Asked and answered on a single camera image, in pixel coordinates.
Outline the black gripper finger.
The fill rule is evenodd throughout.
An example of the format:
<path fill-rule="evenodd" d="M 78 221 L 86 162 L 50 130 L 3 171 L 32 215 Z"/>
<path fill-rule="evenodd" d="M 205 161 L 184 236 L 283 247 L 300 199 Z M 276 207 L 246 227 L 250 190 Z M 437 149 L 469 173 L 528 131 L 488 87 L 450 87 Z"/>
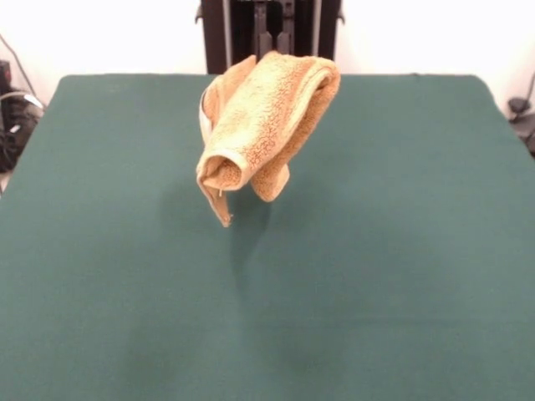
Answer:
<path fill-rule="evenodd" d="M 253 1 L 254 4 L 254 45 L 258 58 L 262 58 L 272 49 L 273 40 L 268 31 L 267 1 Z"/>
<path fill-rule="evenodd" d="M 277 51 L 294 53 L 295 2 L 294 0 L 277 0 L 275 6 L 275 26 L 277 28 Z"/>

